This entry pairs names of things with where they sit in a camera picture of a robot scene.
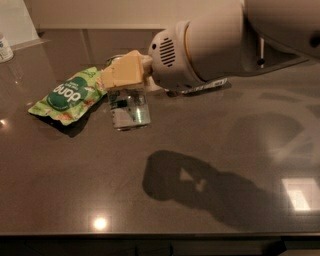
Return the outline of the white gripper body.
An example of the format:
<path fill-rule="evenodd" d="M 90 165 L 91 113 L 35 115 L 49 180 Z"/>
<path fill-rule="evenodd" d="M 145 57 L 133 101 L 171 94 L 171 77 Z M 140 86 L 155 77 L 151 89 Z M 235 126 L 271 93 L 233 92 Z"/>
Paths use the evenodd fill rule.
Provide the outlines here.
<path fill-rule="evenodd" d="M 182 21 L 159 32 L 148 50 L 155 84 L 170 91 L 185 91 L 204 84 L 194 71 L 187 50 L 188 26 L 189 21 Z"/>

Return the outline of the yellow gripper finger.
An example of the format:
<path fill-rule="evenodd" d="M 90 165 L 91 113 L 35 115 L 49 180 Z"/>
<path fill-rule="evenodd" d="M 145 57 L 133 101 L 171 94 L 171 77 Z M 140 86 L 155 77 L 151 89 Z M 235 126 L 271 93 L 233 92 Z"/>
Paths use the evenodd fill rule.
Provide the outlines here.
<path fill-rule="evenodd" d="M 141 54 L 131 51 L 112 62 L 101 72 L 101 81 L 105 89 L 120 88 L 143 82 Z"/>

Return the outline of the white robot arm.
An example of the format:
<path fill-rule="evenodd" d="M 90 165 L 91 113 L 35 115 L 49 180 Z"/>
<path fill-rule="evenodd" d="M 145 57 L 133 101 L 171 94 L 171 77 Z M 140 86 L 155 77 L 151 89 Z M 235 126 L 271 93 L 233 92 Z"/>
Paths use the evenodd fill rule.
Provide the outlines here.
<path fill-rule="evenodd" d="M 147 77 L 170 91 L 250 77 L 320 57 L 320 0 L 216 0 L 209 12 L 158 33 L 101 72 L 108 90 Z"/>

